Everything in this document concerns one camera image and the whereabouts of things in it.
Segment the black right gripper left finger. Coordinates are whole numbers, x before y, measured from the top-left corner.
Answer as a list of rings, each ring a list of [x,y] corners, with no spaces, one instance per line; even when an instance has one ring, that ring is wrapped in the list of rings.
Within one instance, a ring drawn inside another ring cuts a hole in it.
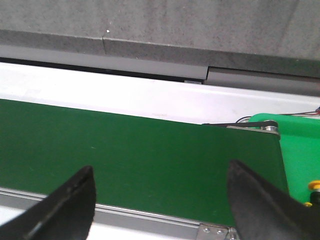
[[[96,183],[84,166],[45,199],[1,225],[2,240],[85,240],[95,215]]]

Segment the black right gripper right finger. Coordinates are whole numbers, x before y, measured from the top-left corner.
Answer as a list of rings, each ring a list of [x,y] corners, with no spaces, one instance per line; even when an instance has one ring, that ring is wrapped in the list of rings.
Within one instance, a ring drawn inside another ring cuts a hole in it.
[[[242,240],[318,240],[320,208],[307,207],[239,160],[227,171],[227,197]]]

